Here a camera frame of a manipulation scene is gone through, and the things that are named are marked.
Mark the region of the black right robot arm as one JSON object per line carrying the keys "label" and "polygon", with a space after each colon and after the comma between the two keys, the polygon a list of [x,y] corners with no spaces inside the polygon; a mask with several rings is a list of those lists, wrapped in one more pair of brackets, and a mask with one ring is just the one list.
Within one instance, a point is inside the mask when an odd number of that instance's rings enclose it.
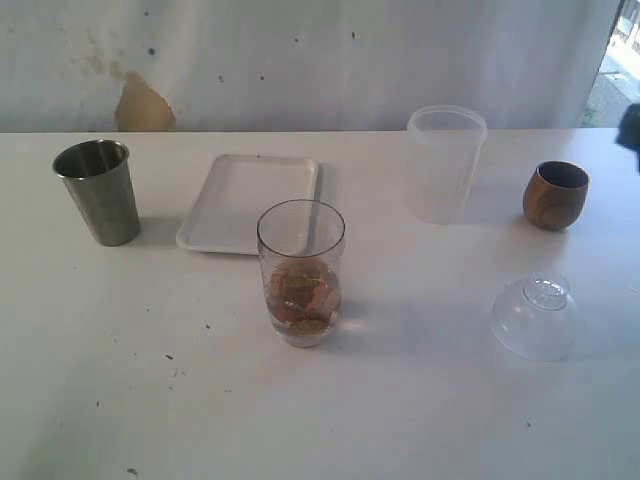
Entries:
{"label": "black right robot arm", "polygon": [[637,159],[637,169],[640,170],[640,104],[629,105],[618,126],[615,143],[633,152]]}

